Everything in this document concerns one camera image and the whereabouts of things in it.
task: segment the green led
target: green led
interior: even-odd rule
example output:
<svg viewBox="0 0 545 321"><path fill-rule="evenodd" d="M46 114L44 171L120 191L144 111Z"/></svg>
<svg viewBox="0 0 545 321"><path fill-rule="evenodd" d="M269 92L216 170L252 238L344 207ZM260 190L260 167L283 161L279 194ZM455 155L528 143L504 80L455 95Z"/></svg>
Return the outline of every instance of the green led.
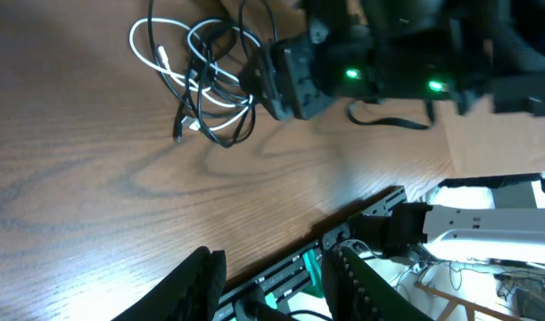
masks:
<svg viewBox="0 0 545 321"><path fill-rule="evenodd" d="M429 88L435 92L442 91L442 83L438 81L431 80L429 81Z"/></svg>
<svg viewBox="0 0 545 321"><path fill-rule="evenodd" d="M345 71L345 76L347 76L348 78L359 79L359 70L348 69Z"/></svg>

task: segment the teal object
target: teal object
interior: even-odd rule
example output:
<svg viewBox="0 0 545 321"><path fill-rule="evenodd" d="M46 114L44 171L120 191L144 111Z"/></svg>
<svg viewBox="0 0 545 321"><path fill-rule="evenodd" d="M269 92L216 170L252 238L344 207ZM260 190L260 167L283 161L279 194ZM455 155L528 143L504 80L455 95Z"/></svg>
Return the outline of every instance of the teal object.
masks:
<svg viewBox="0 0 545 321"><path fill-rule="evenodd" d="M269 293L266 297L264 297L264 301L266 302L266 305L273 309L278 309L278 306L276 304L276 298L272 293Z"/></svg>
<svg viewBox="0 0 545 321"><path fill-rule="evenodd" d="M316 298L324 298L324 286L322 285L322 269L319 266L318 261L316 260L316 255L314 254L314 249L310 249L305 252L302 256L306 269L310 274L311 284L305 288L303 291L309 295L313 295Z"/></svg>

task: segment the cable bundle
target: cable bundle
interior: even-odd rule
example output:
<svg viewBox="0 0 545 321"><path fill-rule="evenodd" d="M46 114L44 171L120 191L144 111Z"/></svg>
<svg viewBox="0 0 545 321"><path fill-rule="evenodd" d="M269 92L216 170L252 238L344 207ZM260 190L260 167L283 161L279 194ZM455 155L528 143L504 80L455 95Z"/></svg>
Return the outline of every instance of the cable bundle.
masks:
<svg viewBox="0 0 545 321"><path fill-rule="evenodd" d="M159 71L159 75L165 86L167 86L170 92L179 100L177 115L173 126L173 138L179 142L183 136L183 126L188 126L193 130L201 131L212 142L220 144L225 148L243 142L254 130L254 124L256 122L255 106L257 102L251 95L238 94L227 89L227 86L239 87L238 78L218 66L218 60L232 50L238 37L241 39L241 44L247 59L250 57L250 52L246 45L246 38L249 38L255 46L261 46L260 39L251 30L242 25L244 3L245 0L242 1L239 6L239 22L235 22L230 18L208 18L196 22L193 27L189 27L181 21L154 18L153 0L150 0L147 18L136 21L129 31L129 44L134 54L143 63ZM274 17L268 4L266 4L264 0L262 0L262 3L264 3L267 8L274 30L274 41L277 41ZM167 56L164 47L155 43L153 37L154 22L173 24L188 30L186 42L192 55L187 65L185 75L176 73L171 69L169 57ZM147 23L149 46L152 52L153 62L140 54L134 44L133 38L136 28L143 23ZM209 27L200 35L198 30L205 26ZM215 43L217 39L225 36L225 34L231 30L235 33L233 42L228 45L226 49L221 50L220 53L215 53L214 46L216 46ZM180 94L169 78L183 87L185 92ZM197 93L196 100L193 98L192 93ZM222 108L226 108L227 111L204 111L202 109L204 98ZM248 129L243 132L243 128L246 127L245 124L248 122L246 120L249 114L250 123L248 124ZM204 121L205 118L226 119L227 121L218 126L209 127ZM226 128L236 122L238 122L238 124L231 136L224 137L215 134L216 131Z"/></svg>

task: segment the wooden table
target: wooden table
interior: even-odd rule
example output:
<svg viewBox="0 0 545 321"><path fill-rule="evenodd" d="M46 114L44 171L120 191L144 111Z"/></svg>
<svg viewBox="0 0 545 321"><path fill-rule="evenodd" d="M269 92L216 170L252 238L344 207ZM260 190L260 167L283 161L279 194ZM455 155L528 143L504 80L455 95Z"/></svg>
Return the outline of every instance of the wooden table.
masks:
<svg viewBox="0 0 545 321"><path fill-rule="evenodd" d="M349 202L449 175L441 126L362 128L345 102L308 122L260 111L230 150L195 132L173 143L175 99L128 47L144 15L145 1L0 1L0 319L109 319L200 245L227 250L238 276ZM371 113L425 121L419 104Z"/></svg>

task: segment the black strap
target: black strap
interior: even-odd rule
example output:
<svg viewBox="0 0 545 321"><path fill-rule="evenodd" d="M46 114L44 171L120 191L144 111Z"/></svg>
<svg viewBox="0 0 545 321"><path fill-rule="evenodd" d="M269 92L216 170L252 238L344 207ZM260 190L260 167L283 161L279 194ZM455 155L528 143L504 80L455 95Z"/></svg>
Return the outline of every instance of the black strap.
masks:
<svg viewBox="0 0 545 321"><path fill-rule="evenodd" d="M355 116L353 116L353 112L357 108L356 102L352 102L347 106L346 114L347 114L347 118L351 120L352 123L356 125L361 125L361 126L387 125L387 126L395 126L395 127L414 129L414 130L427 130L434 125L436 118L434 116L433 102L424 101L424 104L426 109L426 116L429 118L428 126L419 124L415 121L400 119L395 117L388 117L388 118L378 119L378 120L369 121L369 122L361 121L356 119Z"/></svg>

